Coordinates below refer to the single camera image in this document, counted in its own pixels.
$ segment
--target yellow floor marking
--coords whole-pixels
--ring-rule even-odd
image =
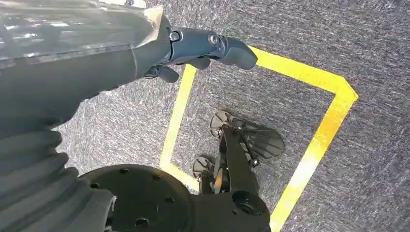
[[[187,106],[188,97],[192,88],[192,83],[195,78],[196,68],[187,64],[184,73],[182,74],[181,86],[179,87],[178,95],[175,100],[174,110],[172,111],[171,121],[169,123],[168,131],[165,137],[164,147],[162,148],[160,167],[164,171],[173,175],[183,184],[187,185],[193,190],[198,191],[199,184],[192,176],[186,174],[178,167],[171,163],[172,153],[176,138],[178,136],[179,127],[181,125],[182,117],[184,116],[185,107]]]
[[[257,65],[336,94],[273,210],[270,227],[272,232],[279,232],[358,96],[342,76],[254,47],[251,49],[258,57]]]
[[[279,232],[358,96],[342,76],[288,58],[276,56],[254,47],[250,48],[258,57],[257,65],[335,93],[335,98],[330,104],[319,128],[272,213],[270,219],[272,232]],[[193,177],[171,164],[172,152],[188,102],[195,72],[196,69],[194,67],[186,66],[165,138],[160,167],[178,178],[185,185],[198,190],[198,182]]]

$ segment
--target caster wheel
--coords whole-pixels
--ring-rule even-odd
[[[200,178],[203,171],[214,172],[215,164],[205,155],[198,157],[193,164],[192,172],[195,178]]]
[[[229,116],[230,114],[223,110],[219,110],[212,116],[211,122],[209,123],[212,136],[218,137],[220,135],[221,127],[224,124],[229,124]]]

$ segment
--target bolt head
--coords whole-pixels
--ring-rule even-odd
[[[212,45],[216,45],[218,43],[218,37],[215,34],[210,34],[208,40]]]
[[[173,32],[169,33],[169,39],[172,42],[177,42],[181,39],[181,36],[179,36],[178,32],[173,31]]]

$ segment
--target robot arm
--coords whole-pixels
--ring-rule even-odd
[[[0,2],[0,231],[104,230],[114,195],[64,167],[51,131],[84,99],[144,76],[176,81],[168,64],[256,63],[236,39],[172,29],[163,15],[158,25],[143,12],[86,0]]]

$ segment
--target gray carpet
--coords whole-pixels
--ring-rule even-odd
[[[410,1],[147,1],[159,3],[175,26],[213,29],[344,76],[359,95],[282,231],[409,231]],[[59,128],[69,165],[81,173],[158,166],[178,85],[141,80],[83,103]],[[257,169],[272,210],[332,98],[263,68],[214,62],[194,81],[172,161],[190,173],[196,156],[215,154],[207,127],[217,109],[275,128],[286,151]]]

